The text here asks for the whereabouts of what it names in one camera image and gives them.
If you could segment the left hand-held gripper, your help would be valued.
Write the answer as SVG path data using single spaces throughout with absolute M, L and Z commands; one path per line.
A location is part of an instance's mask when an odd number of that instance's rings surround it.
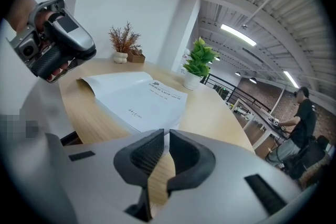
M 35 24 L 43 9 L 54 12 L 44 22 L 44 32 Z M 68 13 L 65 0 L 15 0 L 6 20 L 16 31 L 10 45 L 33 75 L 46 80 L 47 76 L 66 61 L 88 61 L 96 53 L 91 35 Z M 71 68 L 67 67 L 57 81 Z

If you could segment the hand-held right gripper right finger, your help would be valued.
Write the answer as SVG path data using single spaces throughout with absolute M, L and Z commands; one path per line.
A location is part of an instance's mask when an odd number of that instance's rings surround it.
M 154 223 L 290 223 L 315 186 L 301 190 L 252 152 L 184 131 L 170 131 L 177 174 Z

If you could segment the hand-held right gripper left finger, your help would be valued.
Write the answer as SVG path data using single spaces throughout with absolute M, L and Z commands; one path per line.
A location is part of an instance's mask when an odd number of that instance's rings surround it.
M 163 129 L 64 147 L 47 134 L 51 166 L 70 202 L 71 223 L 152 220 L 148 179 L 164 152 Z

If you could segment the person's left hand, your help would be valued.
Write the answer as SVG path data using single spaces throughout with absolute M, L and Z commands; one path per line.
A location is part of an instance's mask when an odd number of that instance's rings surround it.
M 50 16 L 53 14 L 55 13 L 49 10 L 45 10 L 45 9 L 43 9 L 41 12 L 37 14 L 37 17 L 35 19 L 35 24 L 36 24 L 36 27 L 39 33 L 44 32 L 44 22 L 46 22 L 50 18 Z M 69 61 L 66 61 L 65 63 L 57 67 L 47 76 L 46 80 L 48 82 L 53 81 L 56 76 L 58 76 L 63 70 L 67 69 L 68 65 L 69 65 Z

